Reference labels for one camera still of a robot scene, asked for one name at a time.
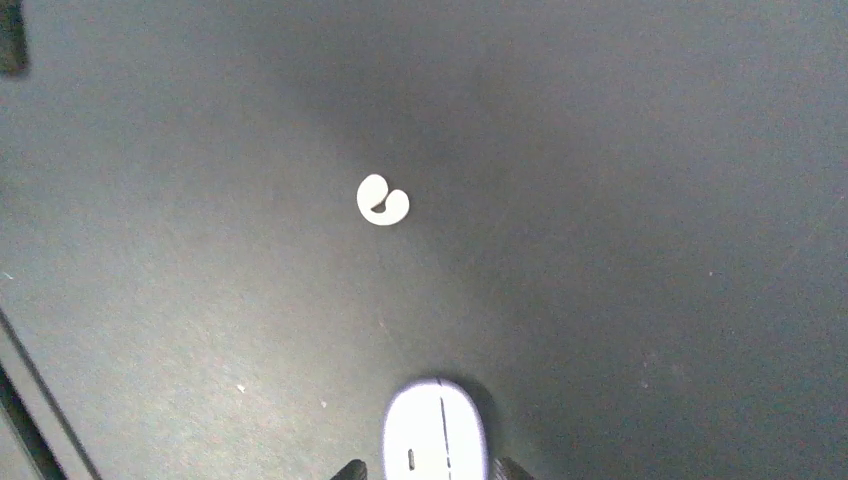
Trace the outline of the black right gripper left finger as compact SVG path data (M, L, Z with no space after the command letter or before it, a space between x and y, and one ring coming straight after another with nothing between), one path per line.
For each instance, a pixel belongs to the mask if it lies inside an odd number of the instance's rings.
M350 460L344 465L331 480L367 480L367 464L360 459Z

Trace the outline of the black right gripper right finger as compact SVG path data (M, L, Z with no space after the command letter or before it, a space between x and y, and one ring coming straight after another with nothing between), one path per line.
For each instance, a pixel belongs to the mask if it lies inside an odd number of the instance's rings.
M509 457L500 457L493 462L494 480L534 480L534 476Z

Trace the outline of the lavender earbud charging case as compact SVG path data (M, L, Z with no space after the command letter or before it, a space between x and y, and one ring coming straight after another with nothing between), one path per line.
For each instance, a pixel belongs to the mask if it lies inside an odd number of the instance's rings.
M404 386L386 410L382 461L387 480L486 480L490 461L475 402L443 378Z

